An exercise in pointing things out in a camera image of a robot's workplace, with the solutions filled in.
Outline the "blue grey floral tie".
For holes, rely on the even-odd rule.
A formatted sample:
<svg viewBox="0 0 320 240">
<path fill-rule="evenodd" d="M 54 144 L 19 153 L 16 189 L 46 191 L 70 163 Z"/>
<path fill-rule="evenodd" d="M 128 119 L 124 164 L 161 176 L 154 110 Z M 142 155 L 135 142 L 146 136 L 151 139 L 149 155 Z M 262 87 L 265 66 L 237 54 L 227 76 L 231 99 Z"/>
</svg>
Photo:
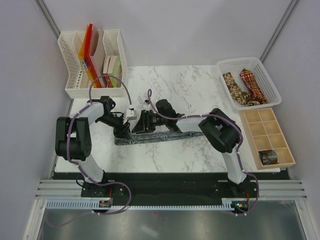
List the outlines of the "blue grey floral tie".
<svg viewBox="0 0 320 240">
<path fill-rule="evenodd" d="M 150 143 L 170 142 L 176 140 L 184 140 L 196 137 L 202 137 L 202 132 L 156 132 L 156 133 L 143 133 L 131 134 L 130 139 L 115 137 L 114 144 L 117 146 L 127 145 L 141 145 Z"/>
</svg>

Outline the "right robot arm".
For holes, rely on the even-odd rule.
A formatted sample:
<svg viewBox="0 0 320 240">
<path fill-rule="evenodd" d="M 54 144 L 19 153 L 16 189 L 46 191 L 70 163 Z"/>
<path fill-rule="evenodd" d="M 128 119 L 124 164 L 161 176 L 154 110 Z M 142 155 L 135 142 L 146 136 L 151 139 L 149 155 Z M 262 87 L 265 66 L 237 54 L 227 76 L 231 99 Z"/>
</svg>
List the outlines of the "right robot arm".
<svg viewBox="0 0 320 240">
<path fill-rule="evenodd" d="M 250 178 L 243 168 L 239 152 L 243 143 L 241 129 L 222 110 L 214 108 L 205 115 L 184 116 L 177 113 L 166 99 L 161 99 L 151 110 L 141 111 L 132 132 L 152 133 L 158 126 L 166 126 L 172 133 L 202 133 L 223 157 L 230 193 L 240 197 L 249 189 Z"/>
</svg>

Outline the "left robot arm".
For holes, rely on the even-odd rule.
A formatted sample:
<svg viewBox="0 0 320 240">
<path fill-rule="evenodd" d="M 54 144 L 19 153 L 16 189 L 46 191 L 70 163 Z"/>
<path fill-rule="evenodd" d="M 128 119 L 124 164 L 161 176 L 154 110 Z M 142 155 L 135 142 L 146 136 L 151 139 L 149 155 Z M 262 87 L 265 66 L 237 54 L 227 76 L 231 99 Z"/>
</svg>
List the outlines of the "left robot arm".
<svg viewBox="0 0 320 240">
<path fill-rule="evenodd" d="M 92 191 L 99 197 L 106 196 L 110 185 L 104 181 L 104 170 L 92 156 L 90 126 L 101 122 L 113 128 L 120 139 L 131 138 L 129 119 L 136 119 L 132 105 L 124 112 L 113 112 L 116 103 L 109 96 L 91 99 L 72 117 L 59 117 L 55 130 L 55 153 L 75 165 L 85 180 L 93 183 Z"/>
</svg>

